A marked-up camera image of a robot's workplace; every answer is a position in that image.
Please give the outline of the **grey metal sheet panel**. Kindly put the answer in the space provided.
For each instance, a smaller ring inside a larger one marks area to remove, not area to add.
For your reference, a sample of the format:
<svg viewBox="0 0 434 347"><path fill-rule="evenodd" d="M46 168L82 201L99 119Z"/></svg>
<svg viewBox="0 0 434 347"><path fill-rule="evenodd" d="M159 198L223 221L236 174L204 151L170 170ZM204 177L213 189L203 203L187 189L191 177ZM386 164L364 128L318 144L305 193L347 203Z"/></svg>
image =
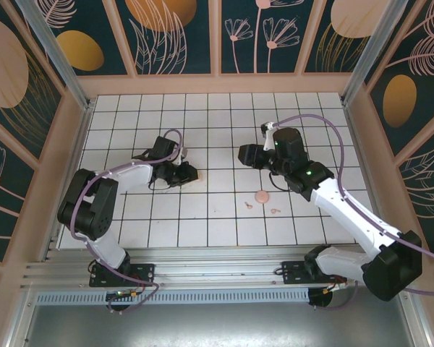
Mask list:
<svg viewBox="0 0 434 347"><path fill-rule="evenodd" d="M6 347L434 347L418 300L360 289L346 307L301 302L148 304L123 315L101 305L42 305L28 292Z"/></svg>

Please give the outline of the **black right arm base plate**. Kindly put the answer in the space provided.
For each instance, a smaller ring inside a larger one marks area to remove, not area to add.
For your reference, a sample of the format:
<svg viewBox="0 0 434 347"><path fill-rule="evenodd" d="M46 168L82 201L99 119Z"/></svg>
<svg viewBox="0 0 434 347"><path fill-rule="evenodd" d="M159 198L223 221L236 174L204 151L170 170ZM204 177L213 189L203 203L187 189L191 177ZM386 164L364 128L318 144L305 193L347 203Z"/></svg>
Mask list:
<svg viewBox="0 0 434 347"><path fill-rule="evenodd" d="M273 271L283 278L284 284L342 284L347 278L338 275L326 275L317 265L309 265L304 261L285 261Z"/></svg>

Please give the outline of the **aluminium corner post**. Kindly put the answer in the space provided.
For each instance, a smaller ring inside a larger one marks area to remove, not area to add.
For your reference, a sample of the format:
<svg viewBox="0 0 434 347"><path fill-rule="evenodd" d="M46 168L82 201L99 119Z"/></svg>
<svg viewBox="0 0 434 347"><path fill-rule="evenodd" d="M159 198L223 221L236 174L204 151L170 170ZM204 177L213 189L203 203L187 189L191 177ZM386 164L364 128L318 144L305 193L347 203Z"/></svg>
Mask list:
<svg viewBox="0 0 434 347"><path fill-rule="evenodd" d="M66 83L69 91L75 97L77 103L85 110L93 104L90 97L83 90L77 75L67 61L64 52L58 44L55 35L46 24L38 5L34 0L15 0L23 16L28 20L31 28L38 37L39 41L46 49L49 58L53 61L57 71Z"/></svg>
<svg viewBox="0 0 434 347"><path fill-rule="evenodd" d="M361 88L368 72L378 59L396 24L404 13L408 0L390 0L370 36L341 96L342 105L348 108Z"/></svg>

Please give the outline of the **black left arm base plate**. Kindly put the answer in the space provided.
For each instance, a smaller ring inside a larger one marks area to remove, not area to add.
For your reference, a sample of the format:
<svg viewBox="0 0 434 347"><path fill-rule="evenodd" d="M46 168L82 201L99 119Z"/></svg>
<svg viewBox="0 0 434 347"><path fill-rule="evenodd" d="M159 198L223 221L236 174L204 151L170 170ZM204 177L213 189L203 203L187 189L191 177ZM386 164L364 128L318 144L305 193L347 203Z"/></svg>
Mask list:
<svg viewBox="0 0 434 347"><path fill-rule="evenodd" d="M154 264L131 264L130 273L127 276L152 283L154 274ZM137 287L138 283L121 278L102 265L95 263L91 267L89 286L91 288Z"/></svg>

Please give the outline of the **aluminium mounting rail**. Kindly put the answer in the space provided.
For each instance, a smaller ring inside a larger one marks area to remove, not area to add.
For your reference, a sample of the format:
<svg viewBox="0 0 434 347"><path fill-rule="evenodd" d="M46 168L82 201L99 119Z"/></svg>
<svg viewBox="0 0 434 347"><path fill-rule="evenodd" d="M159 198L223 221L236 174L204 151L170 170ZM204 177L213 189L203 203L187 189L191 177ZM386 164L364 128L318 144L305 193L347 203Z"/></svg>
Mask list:
<svg viewBox="0 0 434 347"><path fill-rule="evenodd" d="M274 270L288 260L302 260L313 247L174 247L130 249L133 263L152 263L162 289L279 288ZM44 262L29 262L21 288L42 291L89 290L86 250L50 250Z"/></svg>

